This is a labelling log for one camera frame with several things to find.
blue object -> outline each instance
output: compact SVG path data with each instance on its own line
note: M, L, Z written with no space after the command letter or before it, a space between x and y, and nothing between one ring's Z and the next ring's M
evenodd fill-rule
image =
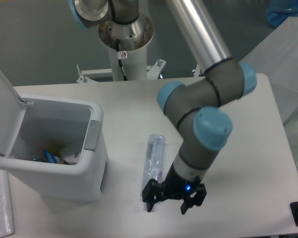
M87 28L84 26L84 24L81 22L79 16L77 15L76 13L76 10L75 10L75 6L74 6L74 2L73 0L68 0L68 3L69 3L69 6L70 6L70 9L71 9L71 12L75 18L75 21L76 23L78 24L78 26L80 27L80 29L82 30L86 30Z
M244 90L242 97L254 91L257 85L257 77L255 70L247 63L239 64L244 73Z
M164 112L165 103L167 102L169 96L171 95L171 93L173 92L174 89L176 89L177 87L179 87L181 85L184 85L184 84L179 81L172 81L172 82L165 84L159 90L158 96L157 96L157 101L158 101L159 106L163 112Z
M298 16L298 0L272 0L267 10L267 20L278 27L289 16Z
M193 131L197 139L209 150L221 150L232 129L229 117L216 107L203 107L193 119Z

gray floor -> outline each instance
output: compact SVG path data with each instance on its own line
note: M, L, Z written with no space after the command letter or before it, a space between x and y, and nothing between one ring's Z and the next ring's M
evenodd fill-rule
M267 0L205 0L229 49L241 60L272 31ZM152 19L148 64L167 61L166 77L191 76L196 62L164 1L141 0ZM82 70L109 68L97 27L80 30L66 0L0 1L0 69L14 86L74 83Z

aluminum arm tube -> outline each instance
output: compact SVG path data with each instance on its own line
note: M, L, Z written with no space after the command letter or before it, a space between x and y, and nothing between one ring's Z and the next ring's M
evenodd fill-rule
M231 57L202 0L167 0L201 71Z

bolt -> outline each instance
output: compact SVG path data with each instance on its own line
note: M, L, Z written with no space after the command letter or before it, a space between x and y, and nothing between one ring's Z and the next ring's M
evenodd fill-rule
M162 64L162 59L158 59L158 67L160 67Z
M79 65L78 65L78 64L76 65L76 68L77 68L77 71L78 71L78 75L79 75L79 76L81 76L81 70L80 70L80 68L79 68Z

clear plastic bag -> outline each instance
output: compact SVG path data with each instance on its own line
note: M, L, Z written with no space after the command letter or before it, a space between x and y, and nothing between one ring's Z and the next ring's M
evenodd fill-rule
M152 134L149 136L140 196L150 179L162 181L164 144L165 137L163 135Z

